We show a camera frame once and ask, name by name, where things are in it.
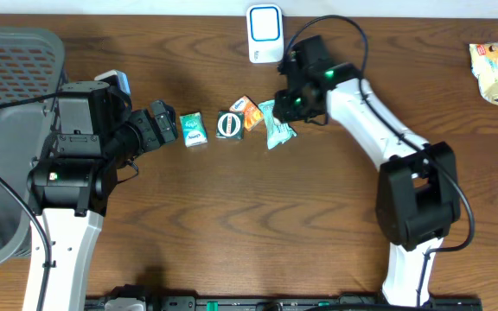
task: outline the white device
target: white device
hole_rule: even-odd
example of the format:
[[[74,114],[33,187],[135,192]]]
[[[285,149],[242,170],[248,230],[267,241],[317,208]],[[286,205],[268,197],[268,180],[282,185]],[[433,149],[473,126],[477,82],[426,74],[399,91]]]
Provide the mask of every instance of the white device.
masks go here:
[[[130,85],[128,84],[128,77],[126,76],[126,73],[120,72],[116,69],[109,70],[106,73],[102,73],[99,76],[95,77],[93,79],[94,81],[104,81],[105,79],[116,79],[118,82],[118,88],[120,91],[125,92],[128,94],[128,96],[131,95],[130,93]]]
[[[282,10],[274,4],[253,5],[249,8],[247,40],[252,63],[281,61],[284,56]]]

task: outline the orange candy packet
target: orange candy packet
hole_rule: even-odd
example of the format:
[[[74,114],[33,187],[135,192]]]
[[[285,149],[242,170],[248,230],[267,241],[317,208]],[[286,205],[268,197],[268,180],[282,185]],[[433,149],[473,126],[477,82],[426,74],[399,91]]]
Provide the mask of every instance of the orange candy packet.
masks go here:
[[[263,113],[257,108],[257,106],[247,97],[244,96],[238,99],[232,107],[230,107],[232,112],[243,112],[244,115],[244,127],[246,130],[252,130],[260,121],[265,117]]]

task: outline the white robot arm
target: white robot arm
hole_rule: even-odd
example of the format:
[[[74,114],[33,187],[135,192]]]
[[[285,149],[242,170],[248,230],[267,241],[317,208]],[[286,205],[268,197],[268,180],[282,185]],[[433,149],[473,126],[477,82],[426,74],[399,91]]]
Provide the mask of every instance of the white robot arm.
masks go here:
[[[178,137],[174,109],[163,101],[150,105],[152,115],[147,109],[131,109],[128,80],[118,71],[62,86],[59,104],[61,131],[44,143],[57,144],[58,152],[49,157],[42,151],[28,176],[29,203],[50,241],[52,264],[44,282],[47,259],[41,237],[32,234],[23,311],[38,308],[40,289],[45,292],[43,311],[84,309],[108,197],[121,182],[117,169],[137,169],[135,158]]]
[[[327,108],[329,116],[339,122],[354,137],[357,143],[366,151],[377,169],[384,162],[394,156],[405,157],[415,154],[416,151],[402,143],[362,101],[357,78],[345,81],[328,92]],[[374,109],[399,133],[417,146],[424,146],[428,142],[421,136],[414,134],[404,126],[376,97],[367,80],[362,81],[362,89],[368,96],[368,102]],[[389,268],[387,278],[382,286],[382,294],[392,305],[416,306],[416,293],[424,262],[425,251],[441,246],[442,238],[432,238],[419,244],[415,250],[407,251],[401,245],[390,243]],[[428,281],[430,279],[433,256],[428,262],[424,287],[420,293],[420,301],[430,299]]]
[[[325,120],[334,119],[348,130],[380,172],[376,216],[391,242],[389,270],[382,286],[386,301],[405,307],[428,302],[427,283],[435,254],[430,252],[440,247],[450,224],[460,217],[456,189],[445,178],[457,177],[452,150],[446,143],[430,145],[402,124],[359,70],[332,61],[319,35],[295,44],[278,71],[288,81],[288,88],[275,97],[273,112],[280,122],[319,124],[312,118],[326,114]],[[414,187],[415,178],[427,183]]]

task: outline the plastic basket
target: plastic basket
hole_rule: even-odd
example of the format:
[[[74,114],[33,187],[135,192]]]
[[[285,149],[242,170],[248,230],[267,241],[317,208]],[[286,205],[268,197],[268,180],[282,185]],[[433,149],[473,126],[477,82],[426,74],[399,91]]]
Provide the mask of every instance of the plastic basket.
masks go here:
[[[0,28],[0,104],[56,92],[67,76],[64,47],[45,29]],[[57,126],[56,99],[0,110],[0,175],[26,201],[26,178]],[[0,263],[30,254],[29,219],[0,188]]]

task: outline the wooden table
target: wooden table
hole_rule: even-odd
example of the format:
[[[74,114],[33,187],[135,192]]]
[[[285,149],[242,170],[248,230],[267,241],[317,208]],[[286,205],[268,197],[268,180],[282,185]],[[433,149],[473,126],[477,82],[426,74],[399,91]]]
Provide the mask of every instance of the wooden table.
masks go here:
[[[285,18],[289,38],[309,18]],[[367,76],[393,113],[455,151],[476,214],[465,251],[436,257],[430,291],[479,295],[498,310],[498,106],[481,98],[468,43],[498,41],[498,21],[356,19],[370,40]],[[377,173],[340,126],[293,124],[298,136],[266,148],[265,125],[241,142],[214,138],[217,112],[247,94],[285,87],[274,65],[247,57],[242,17],[0,16],[0,26],[54,31],[71,80],[110,69],[128,74],[135,108],[157,98],[180,114],[200,111],[209,143],[183,140],[138,160],[138,178],[117,187],[90,270],[88,294],[139,283],[198,295],[339,295],[378,291],[388,243],[376,224]],[[347,24],[321,34],[340,62],[361,63]],[[466,218],[445,245],[466,236]],[[0,310],[18,310],[29,260],[0,266]]]

